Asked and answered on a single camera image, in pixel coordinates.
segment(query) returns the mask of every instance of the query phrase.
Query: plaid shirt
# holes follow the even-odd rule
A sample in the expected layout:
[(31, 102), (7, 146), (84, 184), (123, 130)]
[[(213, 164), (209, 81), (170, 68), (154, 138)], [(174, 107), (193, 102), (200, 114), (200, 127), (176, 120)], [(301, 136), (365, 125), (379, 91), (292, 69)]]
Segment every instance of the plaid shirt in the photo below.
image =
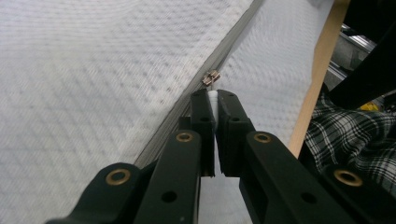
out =
[(345, 110), (322, 93), (305, 143), (319, 172), (328, 164), (347, 164), (396, 198), (396, 141), (387, 138), (395, 124), (389, 114)]

